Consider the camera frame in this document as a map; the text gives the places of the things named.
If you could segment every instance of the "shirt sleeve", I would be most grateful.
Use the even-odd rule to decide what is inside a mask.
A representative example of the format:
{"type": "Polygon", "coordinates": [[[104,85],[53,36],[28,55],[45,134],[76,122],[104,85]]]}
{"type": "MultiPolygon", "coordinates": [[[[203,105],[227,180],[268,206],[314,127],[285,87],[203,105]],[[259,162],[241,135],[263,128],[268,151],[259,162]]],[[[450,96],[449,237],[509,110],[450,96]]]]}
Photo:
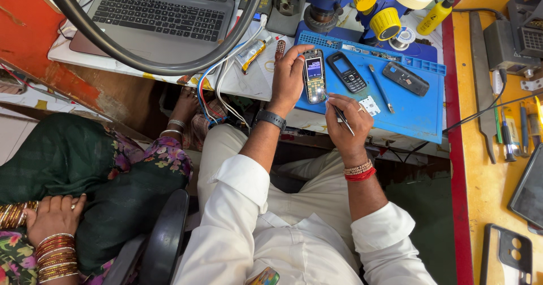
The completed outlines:
{"type": "Polygon", "coordinates": [[[351,225],[355,250],[370,285],[436,285],[409,239],[415,221],[389,202],[351,225]]]}
{"type": "Polygon", "coordinates": [[[253,267],[253,231],[267,209],[269,174],[253,159],[226,160],[208,183],[217,183],[201,224],[192,231],[174,284],[243,284],[253,267]]]}

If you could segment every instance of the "black chair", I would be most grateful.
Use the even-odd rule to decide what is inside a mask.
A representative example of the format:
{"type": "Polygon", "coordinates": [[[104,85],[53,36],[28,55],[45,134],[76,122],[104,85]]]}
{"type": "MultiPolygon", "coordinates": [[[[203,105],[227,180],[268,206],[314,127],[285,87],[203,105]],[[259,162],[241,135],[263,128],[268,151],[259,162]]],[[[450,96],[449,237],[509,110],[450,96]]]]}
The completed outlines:
{"type": "Polygon", "coordinates": [[[139,284],[169,285],[182,248],[188,207],[187,191],[174,191],[160,212],[153,232],[148,237],[141,234],[126,242],[102,284],[126,284],[143,254],[139,284]]]}

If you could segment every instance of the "red bangle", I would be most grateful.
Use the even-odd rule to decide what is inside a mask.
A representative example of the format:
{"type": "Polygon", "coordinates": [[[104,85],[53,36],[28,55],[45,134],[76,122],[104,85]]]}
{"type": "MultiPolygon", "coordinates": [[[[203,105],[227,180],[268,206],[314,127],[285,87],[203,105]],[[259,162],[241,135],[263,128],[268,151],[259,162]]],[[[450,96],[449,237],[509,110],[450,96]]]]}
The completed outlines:
{"type": "Polygon", "coordinates": [[[375,168],[372,167],[368,169],[367,171],[364,171],[363,173],[359,173],[357,175],[345,175],[345,179],[351,182],[367,180],[368,178],[371,177],[371,175],[375,173],[375,171],[376,171],[375,168]]]}

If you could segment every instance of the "laptop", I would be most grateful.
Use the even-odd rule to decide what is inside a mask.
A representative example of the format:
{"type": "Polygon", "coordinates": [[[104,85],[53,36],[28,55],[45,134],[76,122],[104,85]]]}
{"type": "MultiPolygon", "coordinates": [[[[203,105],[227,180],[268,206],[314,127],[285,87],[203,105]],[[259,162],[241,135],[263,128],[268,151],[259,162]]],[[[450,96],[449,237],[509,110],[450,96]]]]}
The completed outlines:
{"type": "MultiPolygon", "coordinates": [[[[226,37],[234,0],[95,0],[89,17],[130,52],[160,63],[186,63],[226,37]]],[[[77,32],[70,49],[109,57],[77,32]]]]}

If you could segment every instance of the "floral print dress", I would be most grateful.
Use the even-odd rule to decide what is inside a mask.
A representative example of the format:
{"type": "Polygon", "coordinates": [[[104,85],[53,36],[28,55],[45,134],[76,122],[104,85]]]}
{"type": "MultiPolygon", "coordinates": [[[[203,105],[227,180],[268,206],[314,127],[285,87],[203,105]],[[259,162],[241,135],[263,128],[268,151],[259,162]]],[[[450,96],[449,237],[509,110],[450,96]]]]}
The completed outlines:
{"type": "MultiPolygon", "coordinates": [[[[100,285],[124,243],[150,233],[170,194],[191,177],[192,161],[174,138],[158,138],[144,151],[113,129],[55,114],[40,121],[0,166],[0,204],[85,192],[76,232],[80,283],[100,285]]],[[[25,230],[0,230],[0,285],[37,282],[25,230]]]]}

